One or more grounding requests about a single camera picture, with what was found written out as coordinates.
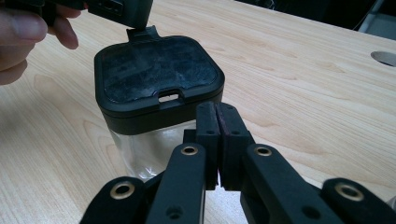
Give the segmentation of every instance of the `black device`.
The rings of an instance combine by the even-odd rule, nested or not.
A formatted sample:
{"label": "black device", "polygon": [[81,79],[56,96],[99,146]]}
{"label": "black device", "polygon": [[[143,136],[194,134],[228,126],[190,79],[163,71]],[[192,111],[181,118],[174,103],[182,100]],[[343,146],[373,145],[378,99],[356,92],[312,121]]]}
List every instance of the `black device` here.
{"label": "black device", "polygon": [[275,148],[255,143],[234,106],[202,103],[196,122],[163,173],[146,183],[111,180],[81,223],[203,223],[205,191],[218,171],[225,190],[241,192],[248,223],[396,223],[390,206],[357,182],[306,183]]}
{"label": "black device", "polygon": [[53,25],[56,5],[88,11],[94,15],[138,30],[149,20],[152,0],[6,0],[6,7],[32,11]]}

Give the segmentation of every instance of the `light wood table surface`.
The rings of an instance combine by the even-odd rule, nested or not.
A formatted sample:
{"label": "light wood table surface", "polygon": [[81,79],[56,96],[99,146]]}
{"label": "light wood table surface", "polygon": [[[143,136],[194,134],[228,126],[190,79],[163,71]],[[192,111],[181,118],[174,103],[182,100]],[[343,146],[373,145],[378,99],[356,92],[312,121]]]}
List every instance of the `light wood table surface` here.
{"label": "light wood table surface", "polygon": [[[95,53],[126,42],[126,27],[86,12],[72,24],[77,50],[48,36],[0,87],[0,223],[77,223],[126,174],[93,85]],[[155,0],[149,25],[199,41],[225,73],[223,102],[306,181],[396,195],[396,68],[371,57],[395,41],[230,0]],[[236,193],[207,195],[206,223],[245,219]]]}

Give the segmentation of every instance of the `container lid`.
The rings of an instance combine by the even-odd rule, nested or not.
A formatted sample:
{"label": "container lid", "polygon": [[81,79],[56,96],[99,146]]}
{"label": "container lid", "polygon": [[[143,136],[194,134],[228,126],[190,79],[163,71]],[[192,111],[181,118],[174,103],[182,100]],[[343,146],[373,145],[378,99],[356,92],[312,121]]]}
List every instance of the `container lid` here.
{"label": "container lid", "polygon": [[[95,56],[95,93],[109,128],[138,134],[194,119],[195,106],[219,101],[224,75],[195,40],[128,31],[129,42]],[[173,95],[176,99],[160,102]]]}

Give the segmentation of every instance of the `finger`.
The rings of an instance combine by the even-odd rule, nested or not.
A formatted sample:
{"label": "finger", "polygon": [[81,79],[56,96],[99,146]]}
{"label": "finger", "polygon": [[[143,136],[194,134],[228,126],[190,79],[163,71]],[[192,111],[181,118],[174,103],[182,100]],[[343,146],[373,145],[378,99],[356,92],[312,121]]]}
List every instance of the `finger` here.
{"label": "finger", "polygon": [[0,85],[10,84],[20,78],[27,67],[26,60],[0,72]]}
{"label": "finger", "polygon": [[35,13],[0,8],[0,46],[37,43],[47,34],[47,24]]}
{"label": "finger", "polygon": [[56,35],[59,42],[68,49],[76,49],[78,47],[78,38],[73,31],[70,22],[63,18],[57,17],[53,23],[53,27],[49,29],[49,34]]}
{"label": "finger", "polygon": [[64,7],[60,5],[56,6],[56,12],[59,16],[70,19],[77,18],[79,15],[81,15],[80,10],[76,10],[70,7]]}
{"label": "finger", "polygon": [[23,62],[35,44],[22,46],[0,46],[0,71]]}

